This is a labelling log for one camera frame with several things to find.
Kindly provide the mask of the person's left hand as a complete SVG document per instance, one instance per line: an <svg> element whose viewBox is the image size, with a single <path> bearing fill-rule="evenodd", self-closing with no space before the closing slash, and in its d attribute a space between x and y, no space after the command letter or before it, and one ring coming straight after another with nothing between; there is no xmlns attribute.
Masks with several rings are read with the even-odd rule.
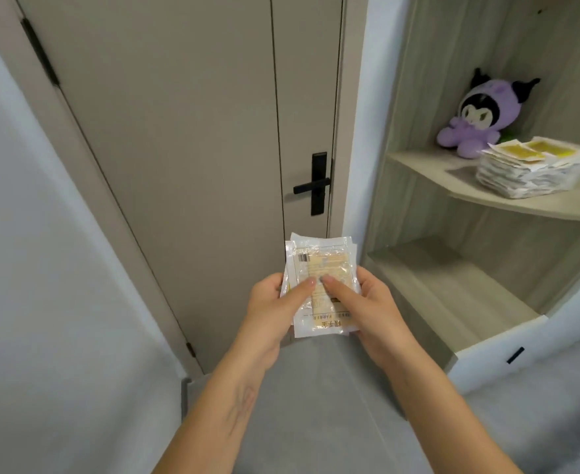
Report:
<svg viewBox="0 0 580 474"><path fill-rule="evenodd" d="M249 366L269 369L277 360L280 343L294 316L281 313L283 273L278 272L257 282L250 293L247 312L231 350Z"/></svg>

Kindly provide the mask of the person's right hand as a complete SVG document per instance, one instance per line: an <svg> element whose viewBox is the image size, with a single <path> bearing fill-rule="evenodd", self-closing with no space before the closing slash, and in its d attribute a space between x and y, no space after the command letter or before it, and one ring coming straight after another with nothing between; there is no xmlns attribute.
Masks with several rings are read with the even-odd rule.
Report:
<svg viewBox="0 0 580 474"><path fill-rule="evenodd" d="M399 311L389 287L369 270L358 267L357 280L365 298L357 336L369 357L384 372L395 366L399 353L414 338Z"/></svg>

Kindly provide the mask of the clear yellow sachet packet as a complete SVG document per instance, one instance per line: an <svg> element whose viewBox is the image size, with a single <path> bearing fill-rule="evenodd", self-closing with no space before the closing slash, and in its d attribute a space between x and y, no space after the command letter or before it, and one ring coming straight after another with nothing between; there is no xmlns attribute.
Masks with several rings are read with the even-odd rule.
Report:
<svg viewBox="0 0 580 474"><path fill-rule="evenodd" d="M285 242L286 266L280 295L285 296L307 278L316 280L312 294L292 321L292 339L319 335L349 335L358 330L350 311L322 284L330 276L360 293L357 279L357 244L351 237L312 238L295 232Z"/></svg>

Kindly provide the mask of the person's right forearm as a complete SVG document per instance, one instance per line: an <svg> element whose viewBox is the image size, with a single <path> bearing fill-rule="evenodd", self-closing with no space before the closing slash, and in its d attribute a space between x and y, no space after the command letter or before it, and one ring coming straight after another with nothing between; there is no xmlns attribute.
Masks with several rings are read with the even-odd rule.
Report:
<svg viewBox="0 0 580 474"><path fill-rule="evenodd" d="M523 474L418 345L363 344L385 372L434 474Z"/></svg>

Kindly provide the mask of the person's left forearm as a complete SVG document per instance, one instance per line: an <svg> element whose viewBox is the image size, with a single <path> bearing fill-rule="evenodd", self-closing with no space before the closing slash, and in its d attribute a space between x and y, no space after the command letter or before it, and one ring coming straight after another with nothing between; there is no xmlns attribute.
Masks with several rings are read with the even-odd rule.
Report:
<svg viewBox="0 0 580 474"><path fill-rule="evenodd" d="M232 474L279 342L235 342L213 371L152 474Z"/></svg>

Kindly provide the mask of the wooden corner shelf unit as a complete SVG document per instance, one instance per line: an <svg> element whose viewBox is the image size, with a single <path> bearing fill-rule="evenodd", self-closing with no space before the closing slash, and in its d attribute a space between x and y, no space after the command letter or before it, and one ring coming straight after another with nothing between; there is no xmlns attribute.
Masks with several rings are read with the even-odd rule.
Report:
<svg viewBox="0 0 580 474"><path fill-rule="evenodd" d="M552 312L580 286L580 181L508 199L441 148L476 68L540 78L506 129L580 145L580 0L412 0L363 263L446 371L454 355Z"/></svg>

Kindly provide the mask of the beige door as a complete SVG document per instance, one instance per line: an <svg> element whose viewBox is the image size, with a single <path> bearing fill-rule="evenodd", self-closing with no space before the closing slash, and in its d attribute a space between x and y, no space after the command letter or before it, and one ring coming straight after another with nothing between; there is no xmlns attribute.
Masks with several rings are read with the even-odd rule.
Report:
<svg viewBox="0 0 580 474"><path fill-rule="evenodd" d="M343 0L17 0L212 371L292 232L326 237Z"/></svg>

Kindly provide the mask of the white drawer cabinet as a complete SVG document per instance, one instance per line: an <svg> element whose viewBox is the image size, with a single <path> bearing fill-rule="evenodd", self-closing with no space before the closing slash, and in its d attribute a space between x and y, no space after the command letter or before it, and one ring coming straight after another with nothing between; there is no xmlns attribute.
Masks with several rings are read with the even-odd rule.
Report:
<svg viewBox="0 0 580 474"><path fill-rule="evenodd" d="M541 316L465 350L458 351L446 373L461 394L506 376L580 340L580 286L551 316ZM525 351L510 365L507 359Z"/></svg>

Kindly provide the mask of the stack of clear sachet packets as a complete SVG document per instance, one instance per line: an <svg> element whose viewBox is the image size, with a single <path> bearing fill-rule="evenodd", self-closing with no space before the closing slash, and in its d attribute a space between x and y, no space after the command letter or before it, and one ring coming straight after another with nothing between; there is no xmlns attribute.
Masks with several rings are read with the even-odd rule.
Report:
<svg viewBox="0 0 580 474"><path fill-rule="evenodd" d="M580 181L580 145L541 136L489 145L475 179L508 199L570 191Z"/></svg>

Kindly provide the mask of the purple plush toy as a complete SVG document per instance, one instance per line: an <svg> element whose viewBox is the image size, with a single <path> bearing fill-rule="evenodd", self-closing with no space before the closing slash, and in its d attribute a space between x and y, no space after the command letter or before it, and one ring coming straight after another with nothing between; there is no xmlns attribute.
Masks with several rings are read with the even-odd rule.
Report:
<svg viewBox="0 0 580 474"><path fill-rule="evenodd" d="M477 67L457 114L436 135L437 145L456 149L462 159L479 158L489 145L498 143L501 130L517 119L523 103L540 81L493 79Z"/></svg>

